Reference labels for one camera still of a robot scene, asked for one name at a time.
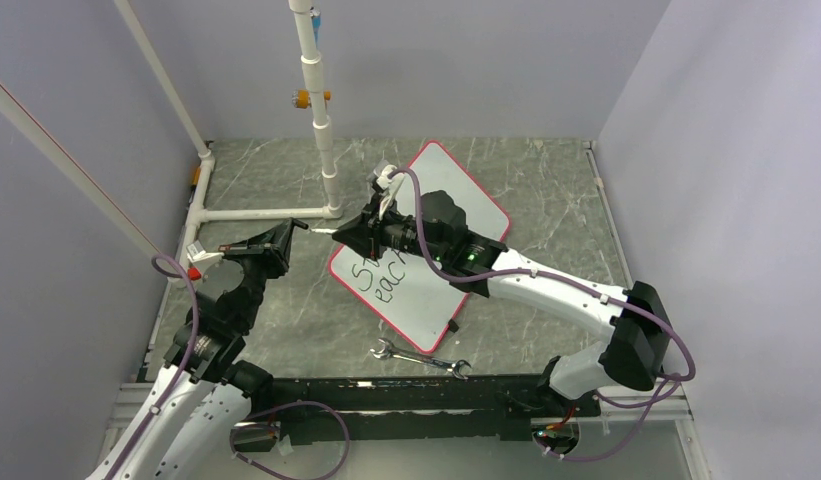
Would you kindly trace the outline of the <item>red framed whiteboard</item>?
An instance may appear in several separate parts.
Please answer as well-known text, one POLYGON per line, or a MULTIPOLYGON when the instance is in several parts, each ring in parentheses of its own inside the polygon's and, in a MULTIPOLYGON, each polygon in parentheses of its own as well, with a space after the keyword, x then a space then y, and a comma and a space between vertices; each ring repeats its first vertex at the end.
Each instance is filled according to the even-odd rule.
MULTIPOLYGON (((427 142, 409 163, 421 191, 444 190, 467 214, 471 230, 503 240, 510 215, 465 167, 437 141, 427 142)), ((468 295, 435 275, 424 259, 388 250, 379 260, 365 259, 342 246, 328 270, 357 299, 416 350, 434 352, 468 295)))

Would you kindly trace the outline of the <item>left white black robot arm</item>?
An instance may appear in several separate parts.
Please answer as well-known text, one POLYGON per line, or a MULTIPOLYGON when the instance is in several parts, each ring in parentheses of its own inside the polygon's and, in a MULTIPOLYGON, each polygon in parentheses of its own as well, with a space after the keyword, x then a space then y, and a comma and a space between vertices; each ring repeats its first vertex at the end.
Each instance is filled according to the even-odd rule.
POLYGON ((289 270, 293 233, 307 229, 289 218, 269 230, 206 250, 186 248, 188 266, 162 254, 152 265, 184 281, 190 307, 143 404, 93 479, 186 479, 221 437, 245 418, 273 406, 273 377, 240 359, 269 281, 289 270))

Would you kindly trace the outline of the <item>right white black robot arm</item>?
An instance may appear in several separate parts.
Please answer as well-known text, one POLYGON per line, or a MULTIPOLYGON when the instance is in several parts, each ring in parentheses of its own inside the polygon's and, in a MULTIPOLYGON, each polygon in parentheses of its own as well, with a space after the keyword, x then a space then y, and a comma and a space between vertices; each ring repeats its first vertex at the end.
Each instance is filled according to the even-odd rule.
POLYGON ((417 257, 428 253, 454 288, 527 304, 595 337, 594 344, 579 352, 549 361, 536 391, 543 411, 560 415, 582 395, 605 386, 654 388, 670 336, 651 286, 592 283, 532 261, 472 231, 465 211, 442 190, 421 196, 419 217, 403 215, 394 206, 381 212, 380 203, 380 195, 373 195, 332 239, 370 260, 388 250, 417 257))

